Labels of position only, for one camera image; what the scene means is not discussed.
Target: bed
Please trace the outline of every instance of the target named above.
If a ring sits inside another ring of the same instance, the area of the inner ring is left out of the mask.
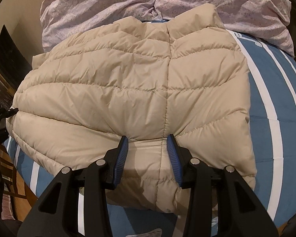
[[[250,132],[256,166],[255,193],[277,227],[296,213],[296,63],[261,39],[230,31],[250,69]],[[26,184],[40,196],[53,176],[28,157],[11,137],[5,146]],[[83,196],[79,228],[83,229]],[[182,236],[184,217],[108,205],[114,237],[151,232],[149,236]],[[218,218],[212,219],[212,234]]]

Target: wooden chair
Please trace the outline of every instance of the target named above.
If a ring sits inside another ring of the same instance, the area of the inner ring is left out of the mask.
[[[26,195],[18,193],[18,187],[16,185],[17,172],[15,166],[4,158],[1,158],[1,173],[3,182],[6,183],[8,187],[8,191],[4,190],[3,193],[12,197],[26,199]]]
[[[33,205],[35,204],[35,202],[37,201],[38,198],[32,192],[32,190],[27,186],[26,183],[24,183],[24,191],[25,191],[25,196],[27,198],[27,201],[29,202],[31,207],[33,207]]]

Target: blue striped comforter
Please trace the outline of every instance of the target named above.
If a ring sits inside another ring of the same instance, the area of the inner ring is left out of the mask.
[[[255,193],[277,226],[296,213],[296,63],[278,48],[230,31],[250,69],[250,132],[258,174]],[[17,170],[40,196],[53,177],[9,138],[5,145]],[[173,214],[108,206],[114,237],[161,229],[163,236],[182,236],[184,219]],[[83,232],[83,216],[79,216]],[[212,233],[217,218],[212,221]]]

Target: wall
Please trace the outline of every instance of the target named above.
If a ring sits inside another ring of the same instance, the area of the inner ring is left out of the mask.
[[[43,0],[2,0],[0,31],[3,25],[29,63],[34,55],[43,53],[42,27],[39,11]]]

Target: wooden floor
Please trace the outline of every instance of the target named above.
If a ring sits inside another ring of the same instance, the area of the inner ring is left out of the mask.
[[[279,235],[281,236],[282,234],[282,231],[284,230],[285,226],[287,226],[287,223],[283,224],[281,227],[279,227],[277,230],[278,230],[278,233]]]
[[[25,195],[24,191],[24,181],[20,174],[17,174],[17,187],[18,187],[18,193]],[[25,217],[31,210],[31,206],[29,202],[26,199],[20,199],[20,198],[14,198],[14,206],[15,206],[15,212],[16,212],[16,219],[20,221],[24,221]]]

